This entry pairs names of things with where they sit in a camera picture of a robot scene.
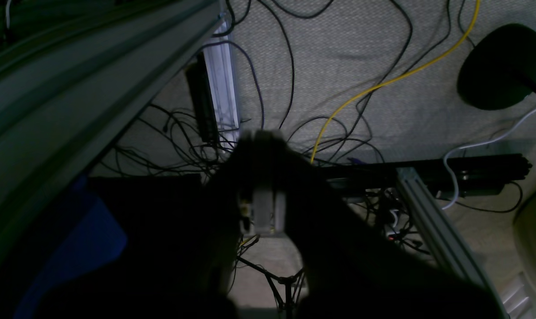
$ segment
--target blue fabric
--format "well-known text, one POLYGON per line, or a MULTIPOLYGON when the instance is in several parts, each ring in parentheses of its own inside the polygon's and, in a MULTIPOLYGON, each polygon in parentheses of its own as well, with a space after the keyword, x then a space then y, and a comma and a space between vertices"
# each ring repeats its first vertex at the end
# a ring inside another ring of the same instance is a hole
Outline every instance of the blue fabric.
POLYGON ((127 243, 126 234, 100 198, 85 190, 79 178, 57 206, 61 214, 86 210, 85 216, 53 252, 17 307, 15 319, 30 319, 49 289, 115 260, 127 243))

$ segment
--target yellow cable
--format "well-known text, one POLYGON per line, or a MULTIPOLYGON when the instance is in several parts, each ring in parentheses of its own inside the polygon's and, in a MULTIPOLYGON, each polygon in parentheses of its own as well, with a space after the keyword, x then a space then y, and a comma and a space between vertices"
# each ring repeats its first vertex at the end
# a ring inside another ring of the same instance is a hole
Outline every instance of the yellow cable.
POLYGON ((243 240, 243 241, 240 243, 240 246, 242 247, 242 246, 246 245, 247 242, 251 241, 252 239, 256 238, 257 236, 259 236, 259 235, 256 234, 256 235, 254 235, 254 236, 248 238, 247 240, 243 240))
POLYGON ((375 85, 369 89, 366 89, 365 91, 355 95, 354 97, 352 97, 351 99, 349 99, 348 101, 346 101, 343 105, 341 105, 338 109, 336 109, 333 114, 331 114, 331 116, 327 119, 327 121, 325 122, 325 124, 323 125, 323 127, 321 128, 321 131, 319 132, 319 136, 317 136, 317 140, 315 142, 315 146, 313 147, 313 152, 311 153, 311 160, 310 160, 310 163, 313 163, 313 161, 315 160, 315 154, 317 153, 317 147, 319 146, 319 143, 321 142, 321 137, 323 136, 323 133, 325 132, 325 130, 327 129, 327 126, 329 125, 329 123, 331 123, 331 121, 333 120, 334 117, 336 117, 336 115, 342 110, 345 108, 345 106, 349 105, 350 103, 352 103, 355 99, 358 99, 359 97, 365 95, 366 93, 370 93, 372 91, 374 91, 375 89, 379 89, 383 86, 386 86, 386 85, 389 85, 389 84, 392 84, 394 83, 395 81, 399 81, 403 78, 407 78, 409 77, 410 75, 413 75, 415 73, 418 73, 419 71, 425 69, 426 67, 438 62, 439 60, 441 60, 442 58, 448 56, 448 54, 450 54, 453 50, 455 50, 459 45, 461 45, 461 43, 463 43, 463 41, 467 38, 467 36, 469 35, 469 33, 471 32, 471 30, 473 29, 474 25, 475 25, 475 21, 477 20, 477 15, 479 13, 479 8, 481 7, 481 0, 477 0, 477 4, 475 6, 475 13, 473 14, 473 19, 471 20, 471 24, 469 24, 469 28, 467 29, 467 31, 463 34, 463 36, 460 38, 460 40, 454 44, 454 46, 452 46, 449 50, 447 50, 445 53, 443 53, 442 55, 434 58, 433 60, 431 60, 430 62, 418 67, 417 69, 413 70, 413 71, 409 71, 408 73, 406 74, 402 74, 400 75, 399 77, 397 78, 394 78, 394 79, 391 79, 390 81, 386 81, 384 83, 380 83, 379 85, 375 85))

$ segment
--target floor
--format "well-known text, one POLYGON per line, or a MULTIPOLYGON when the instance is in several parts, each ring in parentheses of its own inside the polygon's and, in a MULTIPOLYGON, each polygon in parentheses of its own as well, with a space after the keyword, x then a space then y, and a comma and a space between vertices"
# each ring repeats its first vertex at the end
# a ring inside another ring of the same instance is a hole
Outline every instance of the floor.
MULTIPOLYGON (((305 14, 314 12, 326 2, 280 0, 282 5, 294 12, 305 14)), ((232 0, 231 3, 236 16, 243 16, 247 0, 232 0)), ((444 1, 399 0, 399 4, 410 16, 414 29, 410 45, 395 68, 395 75, 448 31, 444 1)), ((424 61, 440 55, 461 37, 457 27, 460 6, 460 0, 450 2, 450 35, 424 61)), ((465 28, 473 9, 474 1, 465 0, 461 17, 465 28)), ((394 61, 408 35, 408 25, 403 16, 387 1, 335 1, 313 20, 295 19, 277 9, 276 12, 288 32, 295 63, 293 106, 282 126, 286 137, 303 121, 330 115, 351 96, 375 83, 394 61)), ((495 28, 508 23, 521 23, 536 30, 536 0, 484 0, 470 38, 477 43, 495 28)), ((282 31, 274 17, 254 0, 250 13, 235 28, 233 37, 254 63, 266 109, 266 129, 277 129, 290 102, 291 83, 290 54, 282 31)), ((502 111, 481 111, 465 105, 456 92, 456 80, 460 66, 471 49, 470 44, 464 43, 432 67, 375 93, 365 117, 372 128, 373 145, 383 152, 388 162, 440 158, 455 146, 487 139, 536 107, 533 95, 502 111)), ((240 53, 235 54, 240 115, 243 121, 249 119, 242 127, 258 129, 258 93, 248 63, 240 53)), ((180 74, 166 85, 153 103, 168 110, 190 110, 192 104, 187 92, 184 75, 180 74)), ((337 118, 348 127, 355 120, 355 114, 351 105, 337 118)), ((142 119, 161 128, 167 117, 156 109, 148 109, 142 119)), ((305 125, 294 135, 290 145, 297 150, 311 147, 322 124, 323 121, 314 121, 305 125)), ((332 124, 325 138, 341 134, 342 129, 332 124)), ((369 133, 364 125, 359 125, 355 135, 368 137, 369 133)), ((118 145, 134 147, 159 165, 179 161, 171 144, 140 121, 132 125, 118 145)), ((525 198, 528 198, 536 190, 536 116, 503 142, 472 150, 467 156, 505 153, 523 153, 533 164, 527 179, 520 181, 525 198)), ((330 153, 323 153, 321 158, 325 158, 326 154, 330 153)), ((354 154, 362 161, 376 161, 371 149, 361 149, 354 154)), ((110 152, 103 162, 116 168, 116 155, 110 152)), ((130 160, 119 158, 118 162, 125 172, 145 172, 130 160)), ((92 174, 116 175, 102 166, 96 167, 92 174)), ((517 196, 517 190, 510 186, 499 196, 468 198, 463 202, 498 210, 513 206, 517 196)), ((513 242, 513 214, 475 212, 459 206, 450 208, 447 214, 477 254, 497 290, 502 290, 521 272, 513 242)), ((246 253, 246 258, 282 276, 293 274, 301 266, 293 244, 283 239, 262 239, 246 253)), ((230 296, 241 307, 273 309, 275 305, 266 279, 248 267, 238 269, 230 296)))

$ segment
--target black cable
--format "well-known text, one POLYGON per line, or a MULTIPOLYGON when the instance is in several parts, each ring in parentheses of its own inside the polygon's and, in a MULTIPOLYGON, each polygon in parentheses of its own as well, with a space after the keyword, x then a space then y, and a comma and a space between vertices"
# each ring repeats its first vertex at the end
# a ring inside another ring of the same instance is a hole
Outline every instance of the black cable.
POLYGON ((362 204, 359 204, 358 202, 353 202, 353 204, 355 204, 356 206, 360 207, 360 208, 364 208, 365 210, 367 210, 368 208, 366 208, 365 206, 363 206, 362 204))
MULTIPOLYGON (((477 207, 468 206, 468 205, 462 204, 461 202, 455 202, 455 204, 469 208, 471 210, 478 210, 479 212, 488 212, 488 213, 497 213, 497 214, 506 214, 506 213, 514 212, 522 204, 522 200, 524 199, 524 191, 522 190, 522 186, 520 186, 518 183, 516 182, 510 182, 510 183, 516 186, 519 192, 518 200, 516 204, 513 206, 513 208, 509 208, 507 210, 486 210, 485 208, 477 208, 477 207)), ((446 202, 449 201, 448 199, 445 199, 445 198, 437 198, 437 199, 444 200, 446 202)))
POLYGON ((134 177, 134 176, 135 176, 135 175, 126 174, 126 173, 124 173, 124 172, 117 171, 117 170, 115 170, 114 168, 110 167, 110 165, 104 163, 103 161, 100 161, 100 165, 104 166, 106 169, 108 169, 108 170, 110 170, 110 171, 115 172, 116 174, 124 174, 125 176, 128 176, 128 177, 134 177))
POLYGON ((400 242, 406 246, 408 246, 409 248, 412 248, 413 250, 415 250, 416 252, 419 252, 419 253, 422 253, 422 254, 425 254, 425 255, 428 255, 430 256, 431 253, 428 252, 427 250, 423 250, 423 249, 420 249, 420 248, 417 248, 416 246, 410 244, 409 242, 405 241, 405 240, 400 240, 400 242))
MULTIPOLYGON (((459 25, 459 30, 461 30, 461 33, 465 34, 465 29, 463 28, 463 25, 461 24, 461 12, 463 12, 463 7, 465 6, 465 1, 463 0, 461 2, 461 7, 459 8, 459 14, 457 16, 457 24, 459 25)), ((467 36, 467 41, 473 46, 473 49, 475 48, 475 43, 467 36)))
MULTIPOLYGON (((406 232, 404 235, 410 235, 410 234, 419 234, 419 232, 406 232)), ((394 235, 390 235, 391 238, 398 238, 398 237, 403 237, 401 232, 398 232, 397 234, 394 234, 394 235)))
POLYGON ((238 269, 238 259, 234 262, 234 276, 233 276, 233 282, 231 283, 231 287, 227 291, 227 295, 231 292, 232 287, 234 286, 234 281, 236 281, 236 271, 238 269))
MULTIPOLYGON (((133 161, 133 162, 135 162, 135 163, 137 163, 137 164, 139 164, 141 166, 144 166, 147 169, 154 169, 154 170, 158 170, 158 171, 161 171, 161 172, 165 172, 165 171, 168 171, 168 172, 201 172, 201 170, 188 170, 188 169, 179 170, 180 168, 183 168, 183 167, 186 167, 186 166, 194 166, 193 164, 185 164, 185 165, 173 166, 173 167, 172 166, 170 166, 170 167, 161 167, 161 166, 158 166, 158 165, 152 163, 148 159, 136 154, 133 151, 128 151, 128 150, 122 149, 121 147, 114 147, 114 149, 116 149, 116 151, 118 151, 120 154, 124 155, 129 160, 131 160, 131 161, 133 161)), ((160 172, 152 173, 150 175, 157 175, 159 173, 160 172)))
MULTIPOLYGON (((187 134, 187 131, 185 131, 185 129, 183 128, 183 124, 187 125, 187 123, 181 122, 173 114, 171 114, 171 118, 173 119, 175 124, 177 124, 179 126, 179 129, 181 130, 181 133, 185 137, 185 141, 187 141, 187 143, 189 144, 189 153, 192 153, 200 162, 202 162, 205 165, 205 170, 203 170, 203 172, 205 172, 205 174, 207 174, 208 176, 212 176, 210 171, 213 169, 213 167, 210 166, 210 164, 209 164, 209 162, 207 160, 205 160, 203 157, 201 157, 201 156, 199 156, 199 154, 197 154, 197 152, 195 151, 195 146, 191 142, 191 139, 189 138, 189 135, 187 134)), ((171 125, 170 136, 169 136, 171 141, 173 141, 173 128, 174 127, 175 127, 174 125, 171 125)))
POLYGON ((227 3, 227 9, 229 10, 229 14, 231 15, 231 25, 229 26, 228 30, 225 32, 221 32, 219 34, 213 34, 211 35, 211 38, 222 38, 224 36, 227 36, 231 34, 234 30, 235 24, 235 18, 234 18, 234 10, 232 9, 231 2, 229 0, 226 1, 227 3))
POLYGON ((265 4, 262 0, 258 0, 258 2, 260 2, 262 6, 268 9, 268 11, 272 14, 272 16, 276 18, 276 21, 278 21, 278 24, 280 25, 280 29, 282 29, 282 33, 284 34, 284 38, 286 39, 286 45, 288 46, 288 51, 290 51, 290 59, 292 60, 292 92, 290 93, 290 105, 288 105, 288 109, 286 110, 286 115, 284 115, 284 118, 282 119, 282 121, 280 122, 280 126, 278 127, 278 129, 282 129, 282 125, 284 125, 284 122, 288 118, 288 115, 290 114, 290 111, 292 109, 293 94, 294 94, 295 85, 296 85, 296 67, 295 67, 295 62, 293 58, 292 45, 290 44, 290 39, 288 38, 288 34, 286 32, 286 29, 284 28, 284 24, 282 23, 282 21, 280 20, 276 12, 274 12, 274 10, 270 8, 270 6, 265 4))
MULTIPOLYGON (((416 61, 414 61, 406 70, 404 70, 404 72, 402 74, 406 74, 408 73, 416 64, 418 64, 426 55, 428 55, 428 53, 430 53, 432 50, 434 50, 435 48, 437 48, 440 44, 442 44, 443 42, 446 41, 447 38, 449 38, 449 35, 451 34, 451 13, 450 13, 450 0, 447 0, 446 1, 446 14, 447 14, 447 21, 448 21, 448 30, 447 30, 447 33, 445 34, 445 36, 439 40, 438 42, 436 42, 434 45, 432 45, 429 49, 427 49, 424 53, 422 53, 422 55, 420 57, 418 57, 418 59, 416 61)), ((366 110, 366 107, 368 105, 368 102, 369 102, 369 99, 370 97, 372 96, 372 93, 376 92, 376 90, 374 90, 373 92, 369 93, 367 96, 365 97, 362 97, 356 104, 356 109, 358 111, 358 105, 360 103, 363 102, 364 99, 367 99, 365 104, 363 105, 362 109, 359 111, 359 116, 362 117, 363 113, 365 112, 366 110)))
POLYGON ((305 274, 305 272, 304 272, 303 275, 301 276, 300 288, 299 288, 299 290, 298 290, 298 292, 297 292, 297 297, 296 297, 295 305, 297 305, 297 304, 300 302, 301 289, 302 289, 302 287, 303 287, 303 283, 304 283, 304 281, 305 281, 305 276, 306 276, 306 274, 305 274))
POLYGON ((144 161, 145 163, 143 163, 143 165, 147 165, 147 166, 152 166, 151 168, 160 168, 160 169, 163 169, 163 170, 174 170, 174 169, 180 169, 180 168, 183 168, 183 167, 187 167, 187 166, 191 166, 191 164, 188 164, 188 163, 185 163, 185 164, 181 164, 181 163, 178 163, 178 164, 174 164, 174 165, 170 165, 170 166, 167 166, 167 167, 161 167, 157 164, 154 164, 152 163, 152 161, 142 157, 141 155, 139 155, 138 153, 136 153, 136 150, 135 148, 133 147, 120 147, 120 146, 114 146, 114 148, 119 151, 120 153, 122 153, 124 156, 128 157, 129 159, 132 159, 134 161, 137 161, 137 159, 139 159, 140 161, 144 161))
POLYGON ((122 168, 120 168, 120 161, 118 161, 117 149, 114 149, 114 159, 116 160, 116 167, 118 168, 118 171, 120 172, 120 177, 124 177, 124 172, 122 172, 122 168))
POLYGON ((298 18, 298 19, 313 19, 313 18, 316 18, 317 16, 319 16, 320 14, 322 14, 323 12, 325 12, 325 10, 327 10, 327 8, 329 8, 329 6, 331 6, 331 4, 333 3, 334 0, 329 0, 329 2, 327 2, 327 4, 325 4, 325 6, 319 10, 318 12, 315 12, 314 14, 310 14, 308 16, 301 16, 299 14, 296 14, 296 13, 293 13, 291 12, 290 10, 284 8, 279 2, 277 2, 276 0, 272 0, 272 2, 276 5, 276 7, 280 8, 280 10, 282 10, 283 12, 289 14, 290 16, 293 16, 295 18, 298 18))
MULTIPOLYGON (((390 73, 394 70, 394 68, 396 67, 396 65, 398 65, 398 63, 400 62, 400 60, 402 59, 402 56, 404 55, 404 53, 406 52, 407 48, 408 48, 408 45, 410 45, 410 41, 411 41, 411 38, 412 38, 412 35, 414 33, 414 25, 412 24, 411 22, 411 19, 410 17, 408 16, 407 12, 405 12, 404 8, 402 8, 397 2, 395 2, 395 0, 390 0, 390 2, 394 5, 394 7, 402 14, 402 16, 404 16, 404 19, 406 20, 407 24, 408 24, 408 27, 409 27, 409 32, 408 32, 408 36, 406 38, 406 42, 404 42, 404 45, 402 46, 402 50, 400 51, 400 53, 398 53, 398 56, 396 57, 396 59, 394 60, 394 63, 392 63, 392 65, 390 66, 390 68, 388 69, 388 71, 382 76, 382 78, 378 81, 378 83, 376 83, 376 85, 382 83, 387 77, 388 75, 390 75, 390 73)), ((357 109, 358 111, 358 106, 361 102, 365 101, 364 102, 364 105, 362 107, 362 110, 359 111, 359 115, 358 117, 356 118, 355 120, 355 124, 353 124, 353 126, 351 127, 351 130, 348 132, 347 136, 346 137, 350 137, 351 134, 355 131, 359 121, 363 118, 363 113, 372 97, 372 95, 374 94, 374 92, 376 92, 377 89, 375 89, 374 91, 368 93, 367 95, 365 95, 364 97, 362 97, 356 104, 355 108, 357 109)), ((369 134, 371 135, 371 137, 368 139, 368 141, 371 141, 372 139, 372 131, 371 131, 371 128, 370 128, 370 125, 368 125, 368 122, 366 122, 365 120, 365 124, 367 125, 367 128, 368 128, 368 131, 369 131, 369 134)), ((344 146, 345 142, 343 142, 341 144, 341 146, 339 148, 337 148, 337 150, 335 151, 335 153, 333 153, 333 155, 329 158, 329 160, 332 160, 333 157, 335 157, 337 155, 337 153, 340 152, 340 150, 342 149, 342 147, 344 146)))
POLYGON ((201 167, 201 165, 199 164, 199 162, 197 161, 192 161, 191 160, 191 156, 186 153, 185 151, 183 151, 174 141, 173 139, 171 139, 169 136, 163 134, 159 129, 157 129, 156 127, 154 127, 153 125, 151 125, 150 123, 146 122, 145 120, 143 119, 140 119, 138 118, 138 121, 141 121, 142 123, 148 125, 151 129, 153 129, 154 131, 156 131, 157 133, 159 133, 160 135, 162 135, 163 137, 165 137, 167 140, 170 141, 170 143, 172 144, 172 146, 174 147, 174 150, 176 151, 177 155, 185 162, 187 163, 190 163, 191 165, 193 166, 196 166, 196 167, 199 167, 201 170, 200 171, 194 171, 194 172, 204 172, 205 174, 207 174, 207 176, 211 176, 210 172, 205 169, 204 167, 201 167))
POLYGON ((252 0, 248 0, 248 5, 246 6, 246 11, 244 12, 244 16, 240 20, 237 20, 234 22, 234 26, 237 26, 238 24, 241 24, 241 22, 244 21, 244 19, 248 16, 248 13, 250 12, 250 6, 252 5, 252 0))
MULTIPOLYGON (((305 153, 298 153, 300 156, 302 157, 305 157, 306 159, 310 159, 311 156, 308 155, 308 154, 305 154, 305 153)), ((341 165, 341 164, 338 164, 338 163, 335 163, 335 162, 329 162, 329 161, 325 161, 324 159, 320 159, 320 158, 314 158, 313 159, 313 163, 317 163, 317 167, 321 167, 323 165, 329 165, 329 166, 344 166, 344 165, 341 165)))
POLYGON ((300 284, 301 278, 302 278, 304 275, 305 275, 305 273, 303 272, 303 273, 300 275, 300 277, 299 277, 299 279, 298 279, 298 281, 297 281, 297 285, 296 285, 295 288, 293 289, 292 300, 295 300, 295 298, 296 298, 297 289, 299 288, 299 284, 300 284))
POLYGON ((446 2, 446 13, 447 13, 447 22, 448 22, 448 28, 447 28, 447 33, 446 35, 441 39, 439 40, 436 44, 432 45, 432 47, 430 47, 429 49, 426 50, 426 52, 424 52, 419 58, 418 60, 414 61, 414 63, 412 63, 402 74, 406 74, 408 73, 416 64, 419 63, 419 61, 421 61, 426 55, 428 55, 428 53, 430 53, 432 50, 434 50, 435 48, 437 48, 441 43, 444 43, 445 40, 447 40, 447 38, 449 38, 449 35, 451 34, 451 12, 449 10, 450 8, 450 2, 451 0, 447 0, 446 2))
MULTIPOLYGON (((288 142, 290 141, 290 139, 292 139, 292 137, 302 128, 304 127, 305 125, 307 125, 308 123, 311 123, 312 121, 316 121, 316 120, 326 120, 328 119, 329 117, 324 117, 324 116, 320 116, 320 117, 312 117, 308 120, 306 120, 304 123, 302 123, 300 126, 296 127, 296 129, 294 129, 294 131, 292 132, 292 134, 290 135, 290 137, 288 137, 288 142)), ((347 134, 347 127, 346 125, 339 121, 338 119, 335 119, 334 117, 331 119, 332 121, 335 121, 337 123, 339 123, 339 125, 341 125, 341 127, 343 128, 344 132, 345 132, 345 135, 347 134)))
MULTIPOLYGON (((377 154, 378 156, 380 156, 380 160, 385 163, 386 160, 384 159, 384 156, 382 154, 382 152, 380 152, 380 150, 378 148, 376 148, 374 145, 372 145, 371 143, 369 143, 369 141, 364 141, 364 140, 361 140, 361 139, 355 139, 353 137, 346 137, 346 138, 340 138, 340 139, 330 139, 330 140, 326 140, 326 141, 322 141, 321 143, 319 143, 319 148, 317 149, 317 152, 321 152, 321 151, 324 151, 328 148, 331 148, 339 143, 341 143, 343 140, 345 141, 355 141, 355 142, 359 142, 359 145, 357 145, 356 147, 353 147, 351 150, 349 150, 347 153, 344 153, 342 154, 338 159, 341 159, 342 157, 346 156, 348 153, 356 150, 357 148, 363 146, 363 145, 368 145, 370 146, 377 154), (325 143, 333 143, 331 145, 327 145, 326 147, 322 146, 324 145, 325 143)), ((303 154, 306 154, 308 152, 311 152, 313 150, 313 147, 310 147, 309 149, 307 149, 306 151, 304 151, 303 154)))
MULTIPOLYGON (((262 265, 260 265, 259 263, 256 263, 255 266, 257 267, 261 267, 261 268, 264 268, 262 265)), ((244 266, 240 266, 240 267, 237 267, 238 269, 241 269, 241 268, 246 268, 246 267, 249 267, 248 265, 244 265, 244 266)))

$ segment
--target metal frame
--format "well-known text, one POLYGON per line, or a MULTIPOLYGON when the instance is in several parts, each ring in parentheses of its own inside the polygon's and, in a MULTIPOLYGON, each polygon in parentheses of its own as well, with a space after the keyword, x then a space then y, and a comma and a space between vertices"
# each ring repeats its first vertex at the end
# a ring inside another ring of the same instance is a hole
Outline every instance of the metal frame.
POLYGON ((219 12, 218 0, 124 4, 0 54, 0 265, 219 27, 219 12))
POLYGON ((397 169, 397 172, 398 190, 408 204, 412 220, 438 265, 456 277, 491 292, 501 309, 502 318, 507 318, 492 281, 415 169, 405 167, 397 169))

